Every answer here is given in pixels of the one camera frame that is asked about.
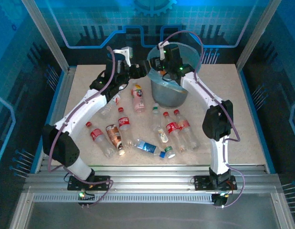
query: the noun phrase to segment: clear plastic bottle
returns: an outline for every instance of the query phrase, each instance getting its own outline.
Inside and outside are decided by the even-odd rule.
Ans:
[[[180,129],[178,124],[169,116],[168,112],[164,112],[163,116],[166,120],[166,129],[172,141],[176,144],[178,152],[187,150],[186,143],[182,136],[179,135]]]
[[[131,125],[129,122],[129,118],[124,113],[124,109],[119,107],[119,129],[122,134],[123,145],[127,148],[134,146],[134,139],[132,136]]]
[[[105,106],[103,106],[98,112],[96,113],[98,117],[101,119],[107,119],[110,117],[111,109],[113,107],[116,107],[121,100],[121,92],[118,92]]]
[[[177,117],[178,126],[184,136],[185,142],[191,149],[197,149],[199,143],[189,122],[183,115],[180,114],[179,110],[174,110],[174,114]]]
[[[155,133],[156,138],[160,146],[164,149],[165,154],[168,158],[175,156],[175,152],[171,146],[171,141],[164,127],[161,125],[161,116],[159,112],[159,104],[153,105],[153,115],[152,115],[152,131]]]
[[[86,127],[89,128],[90,136],[92,137],[93,141],[101,148],[101,151],[106,157],[112,157],[117,152],[113,145],[108,142],[107,138],[100,129],[92,125],[91,122],[87,122]]]
[[[135,145],[138,149],[152,153],[154,156],[159,156],[161,158],[165,157],[165,152],[162,152],[159,147],[147,143],[143,140],[137,139]]]
[[[141,113],[145,111],[145,106],[143,102],[143,93],[142,88],[136,81],[132,83],[132,104],[135,112]]]

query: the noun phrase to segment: blue bottle label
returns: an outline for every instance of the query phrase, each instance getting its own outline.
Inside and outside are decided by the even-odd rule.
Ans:
[[[140,141],[139,144],[137,145],[137,148],[150,152],[150,153],[154,153],[156,150],[156,146],[149,144],[147,142],[144,141]]]

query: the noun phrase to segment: metal bowl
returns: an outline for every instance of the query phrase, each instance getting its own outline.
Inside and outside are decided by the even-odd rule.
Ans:
[[[151,80],[152,95],[156,103],[161,107],[167,109],[173,109],[181,106],[187,97],[187,90],[174,90],[169,87],[162,86]]]
[[[195,67],[199,60],[199,54],[194,48],[177,42],[171,42],[177,44],[180,51],[180,56],[183,59],[183,63],[188,63]],[[157,47],[154,47],[147,56],[150,60],[153,57],[159,57],[160,52]],[[160,73],[151,69],[148,73],[148,77],[151,79],[152,95],[155,102],[164,108],[177,108],[181,106],[187,97],[187,90],[179,86],[175,81],[164,81]]]

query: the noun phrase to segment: glass panel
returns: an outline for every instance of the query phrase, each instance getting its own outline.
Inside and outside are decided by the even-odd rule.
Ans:
[[[269,159],[295,211],[295,0],[282,0],[243,71]]]
[[[178,30],[194,31],[202,38],[204,63],[234,63],[268,2],[38,0],[37,4],[72,65],[103,63],[106,52],[102,48],[107,44],[113,48],[131,46],[134,58],[142,58]],[[189,34],[171,41],[199,47]]]
[[[84,210],[74,203],[34,204],[28,229],[57,225],[71,229],[78,225],[95,229],[280,228],[271,196],[257,194],[244,194],[237,204],[225,210],[203,204],[175,203],[103,203]]]
[[[16,119],[0,102],[0,228],[13,216],[60,74],[21,1],[0,1],[0,99]]]

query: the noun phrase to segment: robotic arm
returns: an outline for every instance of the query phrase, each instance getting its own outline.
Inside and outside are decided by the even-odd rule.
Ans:
[[[150,70],[147,61],[141,61],[138,64],[130,63],[130,58],[132,58],[132,48],[130,47],[113,50],[113,53],[115,61],[112,58],[107,59],[104,77],[98,77],[92,82],[86,95],[64,118],[53,126],[45,125],[42,130],[43,151],[50,155],[54,138],[62,129],[53,149],[52,158],[64,165],[81,180],[87,182],[93,181],[94,171],[80,158],[80,151],[73,139],[77,137],[91,117],[119,92],[121,85],[128,84],[130,79],[146,76]],[[114,74],[113,79],[108,87],[100,95],[93,98],[108,83],[112,73]]]
[[[130,58],[132,58],[132,49],[130,47],[114,50],[115,61],[108,58],[104,77],[98,77],[92,82],[90,90],[87,91],[84,98],[79,102],[81,104],[80,109],[77,109],[78,106],[76,106],[54,126],[45,125],[42,132],[44,153],[50,154],[54,138],[64,125],[63,131],[55,144],[52,158],[59,161],[81,180],[87,182],[93,181],[94,171],[79,157],[80,151],[73,139],[77,137],[85,123],[118,93],[121,85],[128,84],[130,79],[138,79],[146,76],[152,67],[157,71],[165,70],[171,80],[175,80],[180,86],[200,100],[206,111],[203,121],[203,131],[210,139],[212,146],[209,180],[213,186],[212,190],[227,190],[226,181],[235,181],[235,178],[231,176],[229,167],[226,165],[227,153],[225,158],[222,153],[223,144],[225,144],[225,151],[227,152],[227,143],[224,143],[224,140],[231,132],[231,124],[216,101],[221,102],[221,105],[232,119],[233,105],[229,100],[222,101],[198,76],[196,76],[196,82],[194,68],[188,64],[183,64],[179,48],[176,44],[165,42],[161,45],[159,43],[158,48],[160,58],[152,58],[150,61],[141,61],[138,64],[131,64],[130,62]],[[99,96],[88,100],[91,95],[102,90],[104,85],[108,83],[113,69],[114,77],[108,87]],[[73,115],[66,123],[66,119],[71,113]]]
[[[159,43],[157,48],[160,51],[160,57],[151,59],[152,67],[156,71],[166,71],[171,80],[176,81],[181,87],[197,97],[206,111],[203,132],[211,143],[210,181],[214,188],[220,189],[225,186],[227,180],[233,178],[231,170],[226,165],[228,163],[228,145],[225,141],[231,133],[231,124],[216,101],[220,101],[231,120],[233,120],[233,104],[230,100],[223,101],[197,75],[194,76],[194,68],[189,64],[183,64],[178,45],[166,41]],[[223,154],[223,144],[225,144],[225,155]]]

